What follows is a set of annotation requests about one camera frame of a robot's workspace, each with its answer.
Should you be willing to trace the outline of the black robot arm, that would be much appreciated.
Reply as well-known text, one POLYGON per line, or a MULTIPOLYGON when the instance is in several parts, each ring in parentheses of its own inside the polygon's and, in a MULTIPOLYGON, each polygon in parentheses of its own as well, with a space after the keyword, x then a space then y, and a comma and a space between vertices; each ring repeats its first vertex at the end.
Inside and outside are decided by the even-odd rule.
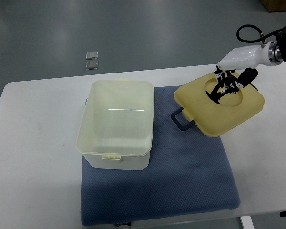
POLYGON ((246 24, 237 29, 236 37, 239 41, 250 45, 232 49, 216 65, 214 73, 220 87, 223 87, 228 73, 234 70, 254 69, 259 65, 277 66, 286 62, 286 26, 264 34, 257 26, 246 24), (255 40, 241 38, 240 31, 244 28, 255 29, 259 33, 259 38, 255 40))

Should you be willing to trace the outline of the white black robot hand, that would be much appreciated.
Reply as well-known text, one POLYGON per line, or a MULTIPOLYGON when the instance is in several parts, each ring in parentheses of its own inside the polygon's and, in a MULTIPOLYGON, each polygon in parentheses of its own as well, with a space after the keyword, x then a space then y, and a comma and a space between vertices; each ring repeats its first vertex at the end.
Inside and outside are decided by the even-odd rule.
POLYGON ((279 47, 278 44, 251 45, 232 49, 217 64, 214 71, 215 78, 219 87, 226 89, 233 88, 234 71, 221 70, 241 70, 245 69, 237 78, 235 84, 237 88, 247 87, 257 76, 258 65, 276 66, 279 65, 279 47))

